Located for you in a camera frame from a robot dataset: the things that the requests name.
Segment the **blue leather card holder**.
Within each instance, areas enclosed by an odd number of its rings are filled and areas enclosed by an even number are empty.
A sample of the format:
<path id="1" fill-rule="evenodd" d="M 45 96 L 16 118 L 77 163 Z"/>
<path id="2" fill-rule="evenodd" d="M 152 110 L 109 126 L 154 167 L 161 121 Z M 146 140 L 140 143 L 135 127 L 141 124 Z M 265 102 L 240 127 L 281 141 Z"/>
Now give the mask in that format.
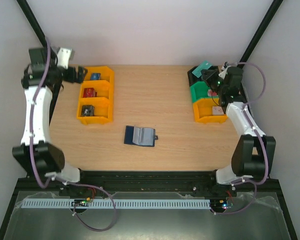
<path id="1" fill-rule="evenodd" d="M 158 139 L 154 128 L 127 125 L 123 143 L 139 147 L 154 147 Z"/>

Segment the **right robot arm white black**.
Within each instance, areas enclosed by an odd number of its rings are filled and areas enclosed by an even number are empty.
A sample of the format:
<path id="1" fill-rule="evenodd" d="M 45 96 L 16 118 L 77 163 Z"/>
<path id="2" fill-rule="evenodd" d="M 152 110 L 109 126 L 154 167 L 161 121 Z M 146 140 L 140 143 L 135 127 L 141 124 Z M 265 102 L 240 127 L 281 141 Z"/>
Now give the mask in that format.
<path id="1" fill-rule="evenodd" d="M 216 170 L 216 179 L 208 183 L 208 191 L 214 196 L 223 193 L 226 185 L 247 182 L 262 185 L 271 171 L 276 140 L 258 127 L 249 111 L 249 103 L 241 91 L 243 73 L 237 66 L 201 71 L 202 80 L 217 94 L 218 105 L 239 135 L 230 165 Z"/>

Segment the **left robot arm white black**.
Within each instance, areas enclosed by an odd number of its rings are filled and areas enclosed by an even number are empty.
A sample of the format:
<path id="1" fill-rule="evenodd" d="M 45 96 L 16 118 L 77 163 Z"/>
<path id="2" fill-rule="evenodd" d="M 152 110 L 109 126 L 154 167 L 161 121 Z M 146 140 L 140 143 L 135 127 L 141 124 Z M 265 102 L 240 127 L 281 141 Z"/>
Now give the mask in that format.
<path id="1" fill-rule="evenodd" d="M 64 184 L 78 183 L 81 171 L 67 163 L 63 151 L 53 145 L 50 123 L 62 83 L 81 84 L 88 71 L 69 65 L 74 54 L 70 48 L 41 47 L 28 52 L 30 64 L 21 79 L 26 101 L 24 131 L 20 145 L 12 148 L 12 155 L 43 188 L 46 184 L 40 177 Z"/>

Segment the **teal credit card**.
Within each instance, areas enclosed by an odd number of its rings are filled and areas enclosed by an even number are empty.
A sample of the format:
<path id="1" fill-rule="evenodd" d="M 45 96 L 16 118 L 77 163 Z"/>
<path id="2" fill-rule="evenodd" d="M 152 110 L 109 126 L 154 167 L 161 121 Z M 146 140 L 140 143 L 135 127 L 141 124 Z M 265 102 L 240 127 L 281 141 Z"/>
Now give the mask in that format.
<path id="1" fill-rule="evenodd" d="M 201 64 L 199 64 L 197 67 L 194 68 L 194 70 L 191 71 L 191 73 L 197 77 L 197 78 L 200 78 L 202 76 L 202 71 L 203 70 L 209 70 L 210 67 L 212 67 L 213 65 L 205 60 L 203 61 Z"/>

